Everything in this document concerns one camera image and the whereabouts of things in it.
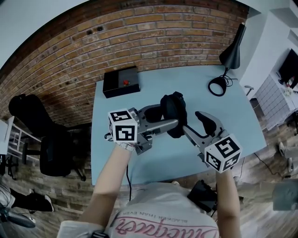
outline black box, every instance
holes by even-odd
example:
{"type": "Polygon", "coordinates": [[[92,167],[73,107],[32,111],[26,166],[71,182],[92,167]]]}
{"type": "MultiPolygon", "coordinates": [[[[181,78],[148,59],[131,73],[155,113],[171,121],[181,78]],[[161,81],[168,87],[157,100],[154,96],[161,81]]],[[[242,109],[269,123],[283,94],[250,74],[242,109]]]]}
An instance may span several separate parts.
{"type": "Polygon", "coordinates": [[[107,99],[140,90],[136,66],[104,74],[102,92],[107,99]]]}
{"type": "Polygon", "coordinates": [[[187,198],[206,212],[217,209],[217,194],[205,184],[204,180],[196,183],[187,198]]]}

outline black cable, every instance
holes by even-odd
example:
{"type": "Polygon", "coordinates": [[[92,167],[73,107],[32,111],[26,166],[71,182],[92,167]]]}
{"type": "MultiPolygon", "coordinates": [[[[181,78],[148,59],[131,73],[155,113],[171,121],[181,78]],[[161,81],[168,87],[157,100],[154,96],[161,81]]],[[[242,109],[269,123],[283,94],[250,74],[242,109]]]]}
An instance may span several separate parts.
{"type": "Polygon", "coordinates": [[[211,217],[213,217],[213,215],[214,215],[215,212],[216,212],[216,211],[214,210],[214,212],[212,213],[211,217]]]}
{"type": "Polygon", "coordinates": [[[222,78],[224,78],[224,80],[226,80],[226,82],[225,82],[225,84],[226,84],[226,86],[227,87],[231,87],[231,86],[233,86],[233,80],[238,80],[237,78],[230,78],[228,75],[220,75],[220,77],[222,77],[222,78]]]}
{"type": "Polygon", "coordinates": [[[129,165],[127,165],[126,167],[126,178],[127,178],[127,181],[129,182],[129,201],[131,201],[131,183],[129,180],[129,165]]]}
{"type": "Polygon", "coordinates": [[[23,215],[23,214],[34,214],[36,211],[30,211],[29,212],[24,212],[24,213],[18,213],[19,215],[23,215]]]}
{"type": "Polygon", "coordinates": [[[241,176],[242,176],[242,169],[243,169],[244,161],[245,161],[245,157],[244,157],[244,159],[243,159],[243,163],[242,163],[242,166],[241,166],[241,174],[240,174],[240,177],[239,177],[239,179],[240,179],[240,178],[241,178],[241,176]]]}
{"type": "Polygon", "coordinates": [[[287,179],[287,178],[290,178],[290,177],[293,177],[293,176],[295,176],[295,175],[297,175],[298,173],[295,173],[295,174],[292,174],[292,175],[287,175],[287,176],[285,176],[285,178],[287,179]]]}
{"type": "Polygon", "coordinates": [[[255,156],[264,164],[264,165],[266,165],[266,167],[269,169],[269,171],[270,171],[270,173],[272,174],[272,175],[279,175],[282,179],[283,178],[290,178],[291,176],[293,176],[293,175],[288,175],[288,176],[282,176],[281,174],[280,174],[280,172],[276,172],[276,173],[273,173],[272,172],[272,170],[269,168],[269,166],[263,161],[263,160],[261,160],[260,159],[260,157],[256,154],[256,153],[254,153],[255,154],[255,156]]]}
{"type": "Polygon", "coordinates": [[[108,139],[108,136],[111,136],[111,133],[107,133],[104,135],[104,138],[107,140],[107,141],[113,141],[113,138],[110,138],[108,139]]]}
{"type": "Polygon", "coordinates": [[[1,193],[3,193],[3,198],[4,198],[4,197],[6,198],[6,202],[7,202],[7,204],[6,204],[6,205],[3,205],[3,207],[6,208],[6,207],[8,207],[8,205],[10,204],[10,202],[11,202],[11,200],[12,200],[12,195],[11,195],[11,192],[10,192],[5,186],[0,185],[0,187],[1,187],[3,190],[7,191],[8,194],[10,195],[10,198],[9,198],[9,201],[8,201],[8,197],[7,197],[7,195],[6,195],[3,191],[0,191],[1,193]]]}

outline black foam pad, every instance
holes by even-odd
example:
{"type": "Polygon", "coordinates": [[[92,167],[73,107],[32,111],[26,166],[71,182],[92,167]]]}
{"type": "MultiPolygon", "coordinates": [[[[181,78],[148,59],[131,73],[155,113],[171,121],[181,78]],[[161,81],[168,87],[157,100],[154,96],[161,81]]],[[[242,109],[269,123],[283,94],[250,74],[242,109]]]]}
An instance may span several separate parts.
{"type": "Polygon", "coordinates": [[[164,119],[177,119],[178,126],[168,131],[172,138],[180,138],[184,135],[182,126],[187,125],[186,105],[183,95],[179,92],[174,92],[171,95],[164,95],[160,100],[160,106],[163,112],[164,119]]]}

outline lamp base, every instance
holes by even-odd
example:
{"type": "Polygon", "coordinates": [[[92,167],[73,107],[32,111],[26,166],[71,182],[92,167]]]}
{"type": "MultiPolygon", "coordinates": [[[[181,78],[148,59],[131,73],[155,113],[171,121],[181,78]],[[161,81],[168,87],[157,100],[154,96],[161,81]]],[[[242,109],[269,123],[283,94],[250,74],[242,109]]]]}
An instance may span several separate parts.
{"type": "Polygon", "coordinates": [[[210,93],[212,93],[213,95],[215,95],[215,96],[217,96],[217,97],[222,97],[222,96],[224,96],[224,94],[225,94],[225,92],[226,92],[226,90],[227,90],[227,84],[226,84],[226,82],[225,82],[225,78],[224,78],[224,76],[222,75],[222,76],[219,76],[219,77],[214,78],[213,80],[211,80],[211,81],[209,82],[209,84],[208,84],[208,89],[209,89],[210,93]],[[219,85],[219,86],[222,88],[223,92],[222,92],[221,94],[217,94],[217,93],[213,92],[213,91],[211,90],[211,87],[210,87],[211,84],[217,84],[217,85],[219,85]]]}

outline wooden floor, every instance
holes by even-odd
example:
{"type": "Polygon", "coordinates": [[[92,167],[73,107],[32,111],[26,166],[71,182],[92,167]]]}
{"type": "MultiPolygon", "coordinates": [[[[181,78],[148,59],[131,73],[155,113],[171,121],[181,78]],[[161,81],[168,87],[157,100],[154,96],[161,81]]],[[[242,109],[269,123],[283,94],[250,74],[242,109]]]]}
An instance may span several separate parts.
{"type": "MultiPolygon", "coordinates": [[[[258,116],[262,128],[265,121],[259,106],[255,112],[258,116]]],[[[283,141],[286,145],[298,145],[298,136],[294,136],[294,128],[282,125],[271,131],[263,130],[267,142],[267,147],[258,151],[258,156],[263,159],[271,170],[287,175],[286,160],[278,153],[276,144],[283,141]]],[[[78,156],[84,162],[84,173],[87,176],[86,182],[80,181],[77,175],[72,172],[65,178],[54,178],[44,176],[40,173],[38,161],[27,165],[20,164],[18,172],[15,173],[17,181],[13,181],[9,176],[2,178],[2,183],[23,194],[28,194],[29,188],[34,188],[36,192],[47,194],[52,199],[55,212],[36,212],[32,215],[36,219],[36,228],[26,229],[14,224],[3,224],[8,237],[13,238],[54,238],[57,235],[61,221],[76,220],[86,208],[92,195],[91,185],[91,165],[90,165],[90,130],[77,134],[78,150],[82,153],[78,156]]],[[[240,176],[242,161],[233,168],[234,176],[240,176]]],[[[192,188],[199,180],[204,179],[211,186],[215,185],[214,171],[205,172],[193,176],[179,178],[181,186],[192,188]]],[[[255,155],[246,157],[243,166],[241,180],[255,183],[258,181],[281,181],[278,175],[271,175],[270,171],[261,163],[255,155]]],[[[134,186],[133,192],[140,187],[134,186]]],[[[120,196],[115,208],[124,206],[128,201],[128,187],[121,188],[120,196]]],[[[17,212],[27,212],[23,209],[15,208],[17,212]]],[[[242,205],[241,209],[241,232],[243,238],[297,238],[298,237],[298,211],[297,212],[274,212],[272,204],[249,204],[242,205]]]]}

